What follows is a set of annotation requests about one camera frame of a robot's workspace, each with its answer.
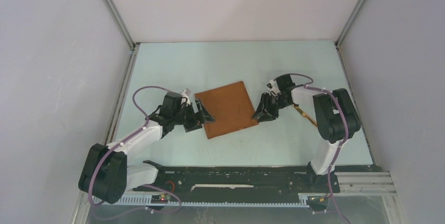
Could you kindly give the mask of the orange cloth napkin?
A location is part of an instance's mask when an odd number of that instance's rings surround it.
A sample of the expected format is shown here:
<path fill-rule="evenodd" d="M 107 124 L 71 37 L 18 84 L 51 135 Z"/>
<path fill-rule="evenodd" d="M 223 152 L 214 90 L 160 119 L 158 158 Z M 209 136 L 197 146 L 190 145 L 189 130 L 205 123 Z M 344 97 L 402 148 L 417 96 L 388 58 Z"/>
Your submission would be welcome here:
<path fill-rule="evenodd" d="M 243 81 L 196 93 L 195 98 L 215 120 L 204 125 L 208 139 L 259 124 L 252 118 L 255 110 Z"/>

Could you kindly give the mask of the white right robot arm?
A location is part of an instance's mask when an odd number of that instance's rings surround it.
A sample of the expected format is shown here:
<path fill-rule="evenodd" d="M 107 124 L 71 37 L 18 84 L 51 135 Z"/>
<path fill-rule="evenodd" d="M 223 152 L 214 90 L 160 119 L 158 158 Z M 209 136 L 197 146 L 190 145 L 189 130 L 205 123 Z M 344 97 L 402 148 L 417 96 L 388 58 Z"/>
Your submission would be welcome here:
<path fill-rule="evenodd" d="M 308 164 L 306 187 L 319 191 L 326 185 L 325 175 L 335 170 L 342 147 L 361 129 L 361 121 L 349 92 L 344 88 L 328 90 L 313 87 L 314 80 L 295 84 L 295 73 L 282 74 L 267 84 L 252 118 L 258 123 L 276 120 L 279 111 L 292 106 L 313 110 L 314 118 L 305 117 L 316 125 L 321 141 Z"/>

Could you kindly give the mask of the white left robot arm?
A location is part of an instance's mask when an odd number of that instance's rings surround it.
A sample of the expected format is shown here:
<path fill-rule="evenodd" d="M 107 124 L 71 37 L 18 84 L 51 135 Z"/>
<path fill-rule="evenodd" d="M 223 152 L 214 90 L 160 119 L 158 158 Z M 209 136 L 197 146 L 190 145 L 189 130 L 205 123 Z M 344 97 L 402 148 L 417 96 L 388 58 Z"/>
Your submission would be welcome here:
<path fill-rule="evenodd" d="M 191 103 L 186 92 L 168 92 L 162 104 L 151 114 L 145 114 L 144 119 L 144 123 L 124 139 L 107 145 L 95 144 L 89 149 L 78 188 L 91 200 L 98 198 L 114 204 L 126 191 L 145 184 L 152 190 L 161 190 L 166 177 L 158 167 L 149 163 L 129 165 L 128 162 L 177 125 L 190 132 L 215 122 L 201 100 Z"/>

